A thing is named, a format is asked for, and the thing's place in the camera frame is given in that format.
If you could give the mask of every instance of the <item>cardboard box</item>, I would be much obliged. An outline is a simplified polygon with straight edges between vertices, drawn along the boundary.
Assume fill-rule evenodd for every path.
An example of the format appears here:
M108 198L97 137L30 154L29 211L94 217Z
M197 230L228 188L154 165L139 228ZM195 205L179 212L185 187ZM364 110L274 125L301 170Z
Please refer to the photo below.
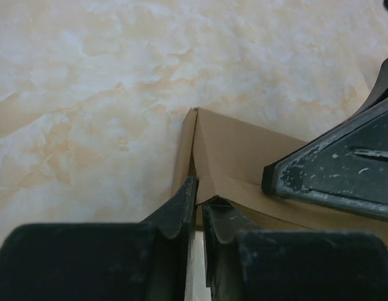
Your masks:
M220 196L262 228L368 231L388 246L386 221L262 193L264 166L305 144L287 135L193 108L183 123L172 193L187 176L197 176L197 204ZM202 227L201 210L197 213L197 226Z

